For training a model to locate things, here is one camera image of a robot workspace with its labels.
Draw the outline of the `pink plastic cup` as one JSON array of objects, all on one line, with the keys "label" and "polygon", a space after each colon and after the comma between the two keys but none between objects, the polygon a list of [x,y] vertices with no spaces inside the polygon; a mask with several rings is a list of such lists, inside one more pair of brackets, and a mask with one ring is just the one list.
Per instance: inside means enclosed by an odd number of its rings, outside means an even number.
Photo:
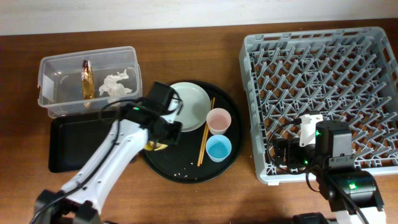
[{"label": "pink plastic cup", "polygon": [[212,109],[206,116],[206,123],[213,135],[224,134],[230,127],[231,122],[230,113],[223,108]]}]

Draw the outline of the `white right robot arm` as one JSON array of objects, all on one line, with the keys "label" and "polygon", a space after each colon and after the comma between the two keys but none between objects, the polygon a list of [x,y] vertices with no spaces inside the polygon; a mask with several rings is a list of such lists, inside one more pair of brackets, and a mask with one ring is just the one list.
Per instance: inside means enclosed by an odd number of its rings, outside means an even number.
[{"label": "white right robot arm", "polygon": [[288,166],[315,176],[316,191],[329,203],[336,222],[385,223],[384,202],[375,178],[354,165],[348,123],[298,118],[292,124],[299,125],[307,136],[293,140],[270,137],[267,143],[276,155],[285,151]]}]

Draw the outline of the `blue plastic cup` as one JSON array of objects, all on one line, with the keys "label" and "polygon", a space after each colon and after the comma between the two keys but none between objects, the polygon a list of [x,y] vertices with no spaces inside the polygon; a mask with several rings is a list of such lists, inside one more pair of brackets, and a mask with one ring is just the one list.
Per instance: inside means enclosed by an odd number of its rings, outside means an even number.
[{"label": "blue plastic cup", "polygon": [[232,144],[226,136],[214,135],[207,140],[205,150],[213,162],[222,162],[231,154]]}]

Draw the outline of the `yellow bowl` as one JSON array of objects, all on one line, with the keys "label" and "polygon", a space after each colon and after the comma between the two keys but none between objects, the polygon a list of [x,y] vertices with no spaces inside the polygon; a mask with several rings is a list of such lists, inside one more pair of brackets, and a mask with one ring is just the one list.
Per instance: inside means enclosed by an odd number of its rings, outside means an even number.
[{"label": "yellow bowl", "polygon": [[147,150],[147,151],[160,151],[160,150],[163,150],[163,149],[165,149],[167,147],[168,147],[168,145],[166,145],[166,144],[161,144],[159,142],[149,141],[144,146],[144,150]]}]

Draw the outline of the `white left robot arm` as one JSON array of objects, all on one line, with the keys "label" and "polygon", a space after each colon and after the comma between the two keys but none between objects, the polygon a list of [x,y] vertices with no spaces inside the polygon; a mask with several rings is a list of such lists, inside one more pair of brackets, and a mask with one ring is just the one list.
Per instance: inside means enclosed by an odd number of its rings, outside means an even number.
[{"label": "white left robot arm", "polygon": [[133,100],[121,107],[108,135],[81,170],[57,192],[44,190],[35,201],[32,223],[100,223],[106,198],[130,161],[150,142],[152,150],[176,145],[183,107]]}]

